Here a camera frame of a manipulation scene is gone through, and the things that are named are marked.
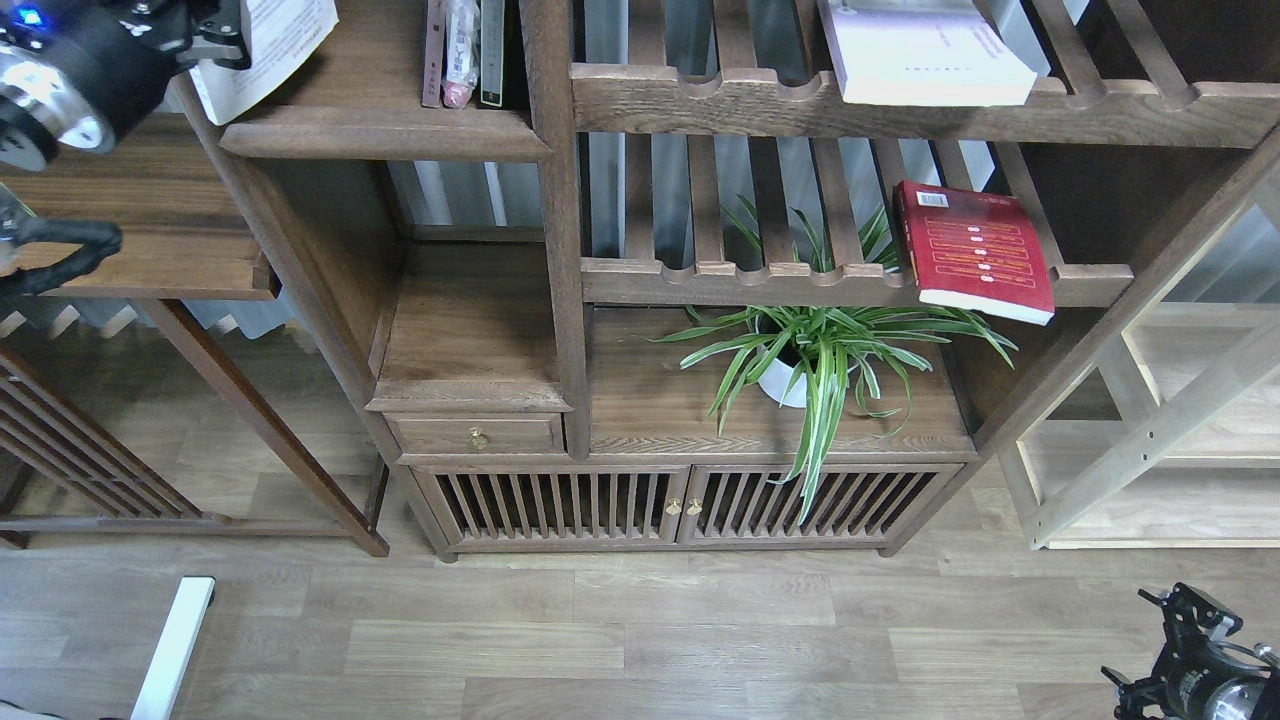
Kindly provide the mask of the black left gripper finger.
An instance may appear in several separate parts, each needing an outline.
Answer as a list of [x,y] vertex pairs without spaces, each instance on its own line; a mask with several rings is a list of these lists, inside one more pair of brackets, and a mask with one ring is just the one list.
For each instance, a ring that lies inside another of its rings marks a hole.
[[186,65],[211,60],[218,67],[247,70],[252,67],[243,31],[243,1],[188,1],[192,40]]

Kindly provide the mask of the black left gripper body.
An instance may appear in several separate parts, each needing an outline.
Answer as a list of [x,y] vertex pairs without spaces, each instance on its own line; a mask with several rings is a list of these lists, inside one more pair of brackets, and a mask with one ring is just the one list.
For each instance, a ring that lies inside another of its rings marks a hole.
[[3,155],[110,152],[164,99],[204,1],[3,3]]

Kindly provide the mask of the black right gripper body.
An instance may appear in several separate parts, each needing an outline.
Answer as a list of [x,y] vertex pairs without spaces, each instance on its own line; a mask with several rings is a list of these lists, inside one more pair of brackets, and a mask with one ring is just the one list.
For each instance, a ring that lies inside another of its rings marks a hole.
[[1279,717],[1277,651],[1206,641],[1160,655],[1160,707],[1167,719]]

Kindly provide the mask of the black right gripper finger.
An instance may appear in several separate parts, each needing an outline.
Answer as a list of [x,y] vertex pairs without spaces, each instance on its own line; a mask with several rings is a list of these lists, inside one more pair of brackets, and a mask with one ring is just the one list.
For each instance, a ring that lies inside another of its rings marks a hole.
[[1224,638],[1239,632],[1244,623],[1225,603],[1183,582],[1162,594],[1146,589],[1138,589],[1138,594],[1164,615],[1165,646],[1156,666],[1245,666],[1226,653]]
[[1170,710],[1167,689],[1167,678],[1172,671],[1170,666],[1157,665],[1149,676],[1135,682],[1130,682],[1112,667],[1102,666],[1100,671],[1116,685],[1115,719],[1149,719],[1146,708],[1151,705],[1158,706],[1165,712]]

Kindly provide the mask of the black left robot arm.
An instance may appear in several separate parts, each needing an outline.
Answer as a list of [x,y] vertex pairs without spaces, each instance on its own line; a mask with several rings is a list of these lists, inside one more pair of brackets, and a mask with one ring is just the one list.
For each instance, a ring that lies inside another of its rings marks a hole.
[[[243,1],[3,1],[3,164],[41,172],[63,146],[105,154],[201,60],[247,70]],[[111,222],[44,218],[3,186],[3,265],[32,243],[74,246],[3,274],[3,299],[52,291],[120,252]]]

